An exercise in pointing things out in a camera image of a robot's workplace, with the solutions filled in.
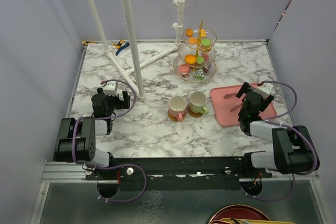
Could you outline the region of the pink-handled metal tongs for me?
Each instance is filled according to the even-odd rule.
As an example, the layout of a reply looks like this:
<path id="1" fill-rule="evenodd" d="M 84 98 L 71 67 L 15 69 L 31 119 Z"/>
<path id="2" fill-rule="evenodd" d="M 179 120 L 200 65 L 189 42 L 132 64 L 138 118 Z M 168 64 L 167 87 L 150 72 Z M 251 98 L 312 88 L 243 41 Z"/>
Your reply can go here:
<path id="1" fill-rule="evenodd" d="M 237 100 L 236 95 L 237 93 L 228 93 L 224 95 L 224 99 L 230 100 L 232 102 L 232 107 L 230 108 L 230 111 L 235 111 L 242 106 L 242 102 Z"/>

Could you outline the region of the pink serving tray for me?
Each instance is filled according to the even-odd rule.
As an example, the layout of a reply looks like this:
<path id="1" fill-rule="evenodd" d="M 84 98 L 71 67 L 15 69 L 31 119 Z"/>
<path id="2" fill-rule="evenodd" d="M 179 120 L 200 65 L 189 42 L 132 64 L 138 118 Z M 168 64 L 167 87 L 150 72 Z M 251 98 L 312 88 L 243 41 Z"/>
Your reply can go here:
<path id="1" fill-rule="evenodd" d="M 230 108 L 232 107 L 232 102 L 230 100 L 224 99 L 224 95 L 228 93 L 237 93 L 242 85 L 243 84 L 211 89 L 211 101 L 217 122 L 220 126 L 229 127 L 239 125 L 238 113 L 241 107 L 239 109 L 236 109 L 235 111 L 230 111 Z M 251 83 L 250 85 L 254 88 L 257 87 L 257 83 Z M 242 102 L 244 96 L 245 95 L 243 94 L 240 98 L 237 98 L 237 100 Z M 273 102 L 271 102 L 271 104 L 266 108 L 264 112 L 260 112 L 261 119 L 268 119 L 276 115 L 277 112 L 275 110 Z"/>

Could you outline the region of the white pvc pipe frame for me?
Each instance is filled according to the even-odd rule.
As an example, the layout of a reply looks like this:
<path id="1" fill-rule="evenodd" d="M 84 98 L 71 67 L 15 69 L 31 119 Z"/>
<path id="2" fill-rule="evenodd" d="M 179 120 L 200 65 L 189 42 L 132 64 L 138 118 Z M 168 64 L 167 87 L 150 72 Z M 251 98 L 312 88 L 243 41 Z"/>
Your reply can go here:
<path id="1" fill-rule="evenodd" d="M 89 4 L 91 13 L 93 15 L 96 28 L 98 29 L 101 42 L 103 44 L 105 52 L 107 53 L 108 58 L 111 60 L 113 65 L 117 68 L 118 72 L 124 78 L 126 83 L 129 84 L 130 87 L 135 90 L 137 97 L 141 101 L 144 101 L 145 100 L 145 90 L 144 90 L 144 82 L 142 79 L 141 70 L 144 67 L 154 63 L 155 61 L 177 51 L 178 47 L 182 44 L 183 16 L 184 16 L 184 11 L 185 11 L 185 0 L 174 0 L 173 1 L 174 5 L 177 7 L 177 14 L 178 14 L 177 22 L 174 23 L 172 26 L 176 32 L 176 41 L 175 41 L 174 46 L 164 51 L 163 53 L 158 54 L 144 62 L 140 62 L 140 58 L 139 58 L 139 51 L 138 51 L 138 46 L 137 46 L 137 38 L 135 34 L 135 25 L 134 25 L 134 19 L 133 19 L 131 0 L 121 0 L 123 14 L 124 14 L 125 22 L 127 25 L 127 33 L 128 33 L 129 43 L 130 43 L 132 61 L 133 61 L 133 68 L 130 68 L 128 70 L 124 69 L 119 64 L 115 56 L 112 55 L 111 48 L 108 45 L 94 0 L 87 0 L 87 1 Z"/>

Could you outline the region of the cork coaster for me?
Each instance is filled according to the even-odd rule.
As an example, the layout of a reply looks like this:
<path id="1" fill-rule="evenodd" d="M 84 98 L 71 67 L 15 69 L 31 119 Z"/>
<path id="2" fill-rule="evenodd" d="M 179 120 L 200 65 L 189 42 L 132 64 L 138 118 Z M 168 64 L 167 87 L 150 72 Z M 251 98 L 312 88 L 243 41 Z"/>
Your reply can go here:
<path id="1" fill-rule="evenodd" d="M 169 109 L 168 117 L 174 122 L 182 122 L 186 117 L 186 110 L 174 111 L 174 110 Z"/>
<path id="2" fill-rule="evenodd" d="M 202 113 L 195 113 L 193 112 L 190 107 L 187 108 L 187 112 L 189 113 L 190 116 L 194 117 L 194 118 L 200 118 L 201 116 L 203 116 L 204 114 Z"/>

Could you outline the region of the green mug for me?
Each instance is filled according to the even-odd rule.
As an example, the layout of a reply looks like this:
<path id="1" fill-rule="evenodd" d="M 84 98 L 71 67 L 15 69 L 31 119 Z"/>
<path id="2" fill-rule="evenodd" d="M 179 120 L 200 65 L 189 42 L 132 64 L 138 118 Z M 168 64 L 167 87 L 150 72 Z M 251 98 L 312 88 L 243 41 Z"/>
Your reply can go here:
<path id="1" fill-rule="evenodd" d="M 194 91 L 190 95 L 189 108 L 193 113 L 208 115 L 207 96 L 204 92 Z"/>

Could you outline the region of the toy green cake slice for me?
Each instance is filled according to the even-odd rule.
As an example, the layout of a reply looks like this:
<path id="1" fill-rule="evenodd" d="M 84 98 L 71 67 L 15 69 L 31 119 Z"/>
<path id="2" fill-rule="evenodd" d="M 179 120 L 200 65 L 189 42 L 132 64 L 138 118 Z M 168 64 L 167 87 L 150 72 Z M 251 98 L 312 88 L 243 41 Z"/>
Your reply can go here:
<path id="1" fill-rule="evenodd" d="M 195 72 L 195 79 L 197 79 L 197 80 L 204 80 L 204 77 L 205 77 L 205 71 L 203 70 L 203 68 L 199 68 Z"/>

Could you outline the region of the toy green macaron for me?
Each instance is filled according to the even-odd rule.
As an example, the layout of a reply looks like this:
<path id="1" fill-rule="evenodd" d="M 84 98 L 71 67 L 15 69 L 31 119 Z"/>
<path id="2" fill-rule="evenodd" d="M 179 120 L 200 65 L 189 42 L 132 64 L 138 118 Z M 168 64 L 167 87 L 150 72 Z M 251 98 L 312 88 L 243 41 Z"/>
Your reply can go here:
<path id="1" fill-rule="evenodd" d="M 197 56 L 196 57 L 196 63 L 201 65 L 204 62 L 204 58 L 202 56 Z"/>
<path id="2" fill-rule="evenodd" d="M 201 40 L 201 44 L 202 44 L 203 47 L 206 47 L 206 48 L 207 48 L 207 47 L 209 47 L 212 43 L 211 43 L 211 40 L 204 38 L 204 39 Z"/>

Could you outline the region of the three-tier glass dessert stand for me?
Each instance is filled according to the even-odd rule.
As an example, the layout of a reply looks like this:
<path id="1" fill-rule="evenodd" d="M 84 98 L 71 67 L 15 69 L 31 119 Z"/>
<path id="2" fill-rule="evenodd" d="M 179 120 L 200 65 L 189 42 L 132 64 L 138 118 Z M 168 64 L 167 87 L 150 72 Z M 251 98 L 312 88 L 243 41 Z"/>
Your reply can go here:
<path id="1" fill-rule="evenodd" d="M 217 42 L 217 36 L 211 28 L 208 28 L 208 27 L 204 26 L 203 21 L 201 21 L 199 25 L 188 27 L 188 28 L 193 29 L 193 31 L 194 31 L 193 37 L 197 38 L 197 44 L 190 45 L 188 43 L 189 37 L 187 37 L 185 35 L 185 30 L 184 30 L 183 33 L 182 33 L 182 43 L 178 46 L 178 49 L 177 49 L 178 56 L 174 59 L 174 62 L 173 62 L 173 68 L 174 68 L 175 74 L 179 78 L 181 78 L 183 81 L 186 81 L 186 82 L 192 83 L 192 84 L 201 84 L 201 83 L 208 82 L 208 81 L 210 81 L 210 79 L 212 79 L 214 77 L 214 75 L 217 71 L 217 66 L 216 66 L 216 63 L 215 63 L 215 59 L 217 57 L 217 51 L 215 49 L 215 44 Z M 201 29 L 205 29 L 205 31 L 206 31 L 206 37 L 205 38 L 211 40 L 211 43 L 212 43 L 210 45 L 210 47 L 212 47 L 212 49 L 211 49 L 211 51 L 209 51 L 207 53 L 201 52 L 201 48 L 202 48 L 201 40 L 204 39 L 204 38 L 201 38 Z M 208 62 L 203 62 L 201 65 L 199 65 L 197 63 L 190 65 L 190 64 L 187 64 L 184 60 L 184 57 L 188 54 L 195 55 L 196 57 L 197 56 L 202 56 L 202 54 L 208 54 L 209 59 L 208 59 Z M 190 67 L 190 71 L 189 71 L 190 77 L 189 78 L 183 78 L 182 75 L 179 74 L 178 67 L 181 64 L 186 64 Z M 205 72 L 204 80 L 195 79 L 195 72 L 199 68 L 204 69 L 204 67 L 206 67 L 206 66 L 210 66 L 210 70 L 209 70 L 208 73 Z"/>

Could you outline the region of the toy bread bun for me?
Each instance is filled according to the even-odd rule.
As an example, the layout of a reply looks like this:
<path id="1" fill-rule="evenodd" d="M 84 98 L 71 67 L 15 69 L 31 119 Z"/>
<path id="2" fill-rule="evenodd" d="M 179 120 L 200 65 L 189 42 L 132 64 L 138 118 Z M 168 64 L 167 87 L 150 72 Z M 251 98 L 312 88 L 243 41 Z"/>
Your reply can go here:
<path id="1" fill-rule="evenodd" d="M 207 53 L 209 51 L 211 51 L 212 47 L 203 47 L 201 48 L 201 52 Z"/>

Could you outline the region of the pink mug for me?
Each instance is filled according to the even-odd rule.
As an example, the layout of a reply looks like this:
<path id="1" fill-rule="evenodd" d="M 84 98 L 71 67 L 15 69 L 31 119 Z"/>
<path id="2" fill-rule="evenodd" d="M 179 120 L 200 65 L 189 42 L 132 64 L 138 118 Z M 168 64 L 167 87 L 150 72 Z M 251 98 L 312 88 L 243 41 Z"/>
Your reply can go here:
<path id="1" fill-rule="evenodd" d="M 169 109 L 174 111 L 183 111 L 186 110 L 187 102 L 186 100 L 179 95 L 176 95 L 169 100 Z"/>

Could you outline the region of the toy orange egg tart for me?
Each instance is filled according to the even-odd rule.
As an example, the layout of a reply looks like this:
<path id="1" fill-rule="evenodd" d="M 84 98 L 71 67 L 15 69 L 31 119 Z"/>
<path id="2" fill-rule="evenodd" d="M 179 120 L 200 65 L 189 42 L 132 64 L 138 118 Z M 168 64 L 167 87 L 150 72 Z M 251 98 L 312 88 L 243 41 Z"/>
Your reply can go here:
<path id="1" fill-rule="evenodd" d="M 197 62 L 197 57 L 195 55 L 188 54 L 184 57 L 184 60 L 187 64 L 195 64 Z"/>

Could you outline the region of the toy yellow cracker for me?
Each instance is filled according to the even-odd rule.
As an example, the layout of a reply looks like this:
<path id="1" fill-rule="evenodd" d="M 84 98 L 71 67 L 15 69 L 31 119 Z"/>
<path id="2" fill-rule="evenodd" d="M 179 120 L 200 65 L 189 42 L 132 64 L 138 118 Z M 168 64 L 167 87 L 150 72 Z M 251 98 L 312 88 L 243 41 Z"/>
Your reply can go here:
<path id="1" fill-rule="evenodd" d="M 206 31 L 205 29 L 201 29 L 201 38 L 205 38 L 206 37 Z"/>

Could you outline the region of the toy orange round cookie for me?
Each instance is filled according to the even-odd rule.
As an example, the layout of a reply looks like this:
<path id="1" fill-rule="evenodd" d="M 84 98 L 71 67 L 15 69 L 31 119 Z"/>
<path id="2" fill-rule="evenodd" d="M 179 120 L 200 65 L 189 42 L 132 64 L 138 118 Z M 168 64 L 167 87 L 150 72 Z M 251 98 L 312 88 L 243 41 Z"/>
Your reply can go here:
<path id="1" fill-rule="evenodd" d="M 188 39 L 188 43 L 189 43 L 190 45 L 195 45 L 195 44 L 197 44 L 197 38 L 195 38 L 195 37 L 190 37 L 190 38 Z"/>

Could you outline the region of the toy brown chip cookie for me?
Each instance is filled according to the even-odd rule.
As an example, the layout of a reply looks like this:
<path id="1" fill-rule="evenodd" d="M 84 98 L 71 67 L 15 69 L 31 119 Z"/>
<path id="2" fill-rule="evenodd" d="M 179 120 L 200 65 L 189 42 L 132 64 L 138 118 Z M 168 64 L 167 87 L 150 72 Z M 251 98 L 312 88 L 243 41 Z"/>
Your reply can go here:
<path id="1" fill-rule="evenodd" d="M 185 30 L 185 35 L 187 36 L 187 37 L 193 37 L 193 35 L 194 35 L 194 31 L 193 31 L 193 29 L 191 29 L 191 28 L 188 28 L 188 29 L 186 29 Z"/>

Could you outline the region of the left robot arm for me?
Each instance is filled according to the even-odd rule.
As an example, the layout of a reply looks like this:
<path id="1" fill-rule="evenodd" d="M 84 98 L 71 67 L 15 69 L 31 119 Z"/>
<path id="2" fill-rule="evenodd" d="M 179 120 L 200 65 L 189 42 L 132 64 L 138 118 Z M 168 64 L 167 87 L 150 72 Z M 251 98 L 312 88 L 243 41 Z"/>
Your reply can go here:
<path id="1" fill-rule="evenodd" d="M 104 179 L 115 175 L 116 166 L 111 163 L 112 155 L 96 147 L 96 137 L 109 135 L 112 131 L 116 110 L 130 108 L 127 91 L 98 88 L 91 98 L 93 113 L 82 119 L 64 118 L 60 122 L 55 148 L 54 161 L 66 163 L 85 163 L 98 167 Z"/>

